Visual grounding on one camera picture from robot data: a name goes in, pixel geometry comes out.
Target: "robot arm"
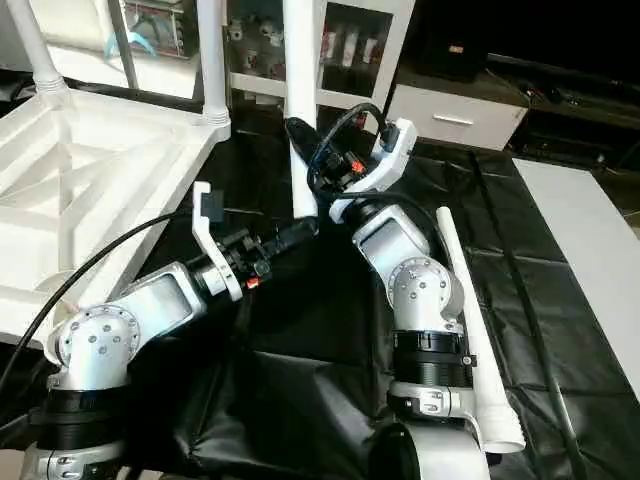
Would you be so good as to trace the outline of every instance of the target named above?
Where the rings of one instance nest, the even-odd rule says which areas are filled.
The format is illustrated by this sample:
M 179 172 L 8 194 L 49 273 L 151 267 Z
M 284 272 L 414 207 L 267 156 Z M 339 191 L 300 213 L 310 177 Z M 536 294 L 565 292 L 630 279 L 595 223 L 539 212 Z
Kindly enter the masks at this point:
M 286 127 L 309 162 L 320 136 L 300 119 L 288 119 Z M 475 358 L 458 321 L 462 286 L 433 258 L 429 241 L 400 205 L 354 195 L 385 191 L 402 176 L 417 135 L 408 120 L 395 127 L 395 145 L 378 140 L 369 162 L 329 145 L 323 165 L 310 166 L 317 169 L 316 187 L 333 193 L 329 215 L 353 232 L 352 242 L 378 274 L 395 319 L 387 399 L 403 423 L 385 432 L 374 450 L 372 478 L 488 480 L 474 417 Z M 340 198 L 343 192 L 349 198 Z M 408 464 L 411 472 L 404 471 Z
M 314 219 L 302 219 L 266 242 L 242 230 L 217 243 L 209 232 L 210 186 L 196 182 L 193 191 L 193 233 L 204 262 L 193 269 L 167 265 L 51 332 L 45 351 L 60 370 L 49 377 L 43 407 L 31 415 L 41 434 L 26 452 L 21 478 L 115 478 L 124 451 L 129 362 L 154 338 L 204 316 L 209 298 L 236 301 L 268 280 L 270 260 L 316 232 Z

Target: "white board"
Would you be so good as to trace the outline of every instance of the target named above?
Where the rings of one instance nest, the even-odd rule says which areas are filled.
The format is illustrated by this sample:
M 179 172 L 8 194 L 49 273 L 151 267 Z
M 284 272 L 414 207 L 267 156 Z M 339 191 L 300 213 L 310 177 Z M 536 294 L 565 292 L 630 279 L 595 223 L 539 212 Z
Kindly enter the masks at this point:
M 514 163 L 640 399 L 640 242 L 589 172 Z

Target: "white drawer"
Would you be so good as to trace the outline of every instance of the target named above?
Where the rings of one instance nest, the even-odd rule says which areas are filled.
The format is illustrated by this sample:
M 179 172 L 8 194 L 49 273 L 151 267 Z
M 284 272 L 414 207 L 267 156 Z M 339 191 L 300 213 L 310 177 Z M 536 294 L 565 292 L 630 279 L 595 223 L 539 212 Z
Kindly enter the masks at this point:
M 388 116 L 411 120 L 421 137 L 502 150 L 526 111 L 515 105 L 398 85 Z

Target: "white plastic pipe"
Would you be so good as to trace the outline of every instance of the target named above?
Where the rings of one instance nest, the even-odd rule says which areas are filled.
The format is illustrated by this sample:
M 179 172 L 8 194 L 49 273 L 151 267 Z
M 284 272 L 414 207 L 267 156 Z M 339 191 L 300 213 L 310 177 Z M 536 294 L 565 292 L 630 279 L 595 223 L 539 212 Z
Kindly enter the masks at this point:
M 47 44 L 38 27 L 29 0 L 7 0 L 7 5 L 33 67 L 33 80 L 38 92 L 66 92 L 67 86 L 53 66 L 53 60 L 51 60 Z
M 230 134 L 231 120 L 225 93 L 221 0 L 198 0 L 198 32 L 204 88 L 202 115 L 213 125 L 229 127 Z
M 469 350 L 478 361 L 478 365 L 473 368 L 473 391 L 476 399 L 475 416 L 480 427 L 482 446 L 484 450 L 492 453 L 519 452 L 525 446 L 522 428 L 504 392 L 451 211 L 447 207 L 441 207 L 436 213 L 438 225 L 451 255 L 453 271 L 464 289 L 464 317 Z
M 287 117 L 316 127 L 316 27 L 314 0 L 284 0 Z M 318 206 L 307 186 L 307 166 L 290 146 L 293 216 L 316 216 Z

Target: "black tablecloth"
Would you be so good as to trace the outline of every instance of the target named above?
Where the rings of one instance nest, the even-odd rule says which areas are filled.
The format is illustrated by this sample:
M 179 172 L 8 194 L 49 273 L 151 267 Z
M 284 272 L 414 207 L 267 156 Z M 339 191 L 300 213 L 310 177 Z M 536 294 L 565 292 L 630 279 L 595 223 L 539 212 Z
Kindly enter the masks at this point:
M 288 175 L 279 126 L 217 145 L 199 179 L 224 190 L 225 206 L 264 214 L 228 213 L 214 233 L 285 225 Z M 640 478 L 638 402 L 510 158 L 421 143 L 397 188 L 428 208 L 449 205 L 468 255 L 527 439 L 492 478 Z M 172 222 L 143 273 L 197 253 L 189 225 Z M 366 478 L 372 436 L 391 420 L 383 290 L 349 233 L 326 222 L 274 267 L 254 294 L 212 306 L 134 361 L 130 463 L 236 478 Z M 25 388 L 14 390 L 6 418 L 42 397 L 38 359 L 23 358 L 13 386 Z

